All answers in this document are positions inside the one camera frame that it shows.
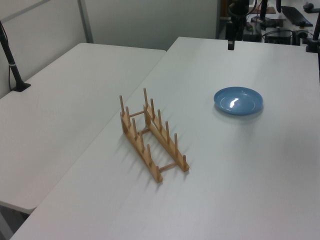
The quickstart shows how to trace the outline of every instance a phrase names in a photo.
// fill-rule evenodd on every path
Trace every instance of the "white table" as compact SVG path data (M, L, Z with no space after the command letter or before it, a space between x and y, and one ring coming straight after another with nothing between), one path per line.
M165 51L82 43L0 100L0 205L31 213Z
M215 92L230 86L258 91L263 111L217 110ZM117 112L12 240L320 238L316 54L251 42L228 51L225 40L178 38L126 101L131 113L144 104L143 88L178 134L189 173L176 167L155 183ZM170 160L147 133L144 143L160 167Z

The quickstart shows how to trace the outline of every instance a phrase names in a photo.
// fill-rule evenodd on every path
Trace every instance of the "blue saucer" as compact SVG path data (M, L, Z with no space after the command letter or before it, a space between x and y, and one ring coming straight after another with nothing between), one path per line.
M233 115L256 113L263 107L264 102L258 92L240 86L221 89L213 99L219 109Z

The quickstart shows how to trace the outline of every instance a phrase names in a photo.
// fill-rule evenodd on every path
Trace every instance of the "wooden peg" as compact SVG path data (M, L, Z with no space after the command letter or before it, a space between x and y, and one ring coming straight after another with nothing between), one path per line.
M137 113L131 114L130 118L135 117L135 116L140 115L140 114L144 114L144 113L145 113L145 111L139 111Z
M159 178L160 178L159 166L156 166L156 180L159 181Z
M145 88L143 89L143 94L144 94L145 108L147 108L148 107L148 98L147 98L147 90Z
M127 106L125 107L125 111L126 111L126 119L128 121L128 128L130 128L131 127L130 114L129 114L129 108Z
M174 153L178 156L178 136L176 133L174 134Z
M134 140L137 140L138 134L137 134L137 128L136 128L136 120L132 118L132 125L133 125L133 132L134 132Z
M120 104L121 104L121 116L124 116L125 109L124 109L124 101L122 100L122 95L120 95Z
M166 142L170 143L170 135L169 135L169 123L165 121L165 130L166 130Z
M140 134L145 134L145 133L147 133L147 132L150 132L150 129L149 129L149 128L140 131L140 132L139 132L139 135L140 135Z
M186 167L187 167L186 155L183 155L183 168L186 169Z
M152 119L155 119L155 107L154 107L154 99L151 98L151 111L152 111Z
M152 166L152 161L151 161L151 151L150 151L150 145L149 145L149 144L146 145L146 149L147 149L147 151L148 151L149 167L151 168L151 166Z
M158 119L159 119L159 131L160 131L160 134L161 134L162 123L161 123L161 112L160 112L160 109L158 109Z
M145 145L144 145L144 137L142 136L142 131L140 131L140 144L141 144L141 152L145 152Z

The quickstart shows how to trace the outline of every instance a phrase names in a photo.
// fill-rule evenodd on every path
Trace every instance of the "wire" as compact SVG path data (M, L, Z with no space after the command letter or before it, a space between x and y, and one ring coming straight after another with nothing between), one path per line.
M270 35L270 34L281 33L281 32L291 32L291 33L293 33L294 31L289 30L289 29L274 30L274 31L270 31L270 32L267 32L267 33L263 34L261 37L265 37L265 36Z
M270 32L267 32L265 34L263 34L261 37L265 37L269 34L274 34L274 33L281 33L281 32L291 32L293 33L294 31L292 30L289 30L289 29L283 29L283 30L274 30L274 31L270 31ZM303 32L303 33L307 33L307 34L311 34L313 36L313 34L311 32L308 32L308 31L305 31L305 30L298 30L298 32Z
M256 13L257 13L257 16L258 16L258 11L259 11L259 8L260 8L260 5L262 4L262 1L260 2L260 4L258 5L258 8L256 10ZM246 21L248 22L248 19L250 18L250 16L252 15L252 13L250 15L248 15L248 17L246 18Z
M12 91L12 88L11 88L11 83L10 83L10 65L9 65L9 89L10 89L10 91Z
M228 6L227 12L228 12L228 14L229 14L231 17L244 18L244 17L246 17L246 16L248 16L248 15L251 15L251 14L254 12L254 10L256 9L256 6L257 6L257 2L258 2L258 0L255 0L254 6L253 6L252 10L251 10L250 12L246 13L246 14L236 15L236 14L234 14L233 12L231 12L230 6Z

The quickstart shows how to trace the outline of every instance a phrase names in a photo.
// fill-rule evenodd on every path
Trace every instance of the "black metal pole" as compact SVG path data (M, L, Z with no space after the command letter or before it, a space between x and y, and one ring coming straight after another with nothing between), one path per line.
M312 38L307 38L307 46L305 47L305 51L308 53L317 53L319 43L319 34L320 34L320 12L318 14L318 18L316 20L316 24L314 27L314 33Z
M29 83L25 83L22 81L20 73L18 71L15 59L11 53L10 47L9 47L9 42L7 39L7 36L5 34L5 29L0 21L0 42L3 48L3 51L5 53L6 59L8 60L10 69L12 71L12 74L14 76L16 86L12 89L13 91L16 92L22 92L23 90L27 89L31 85Z

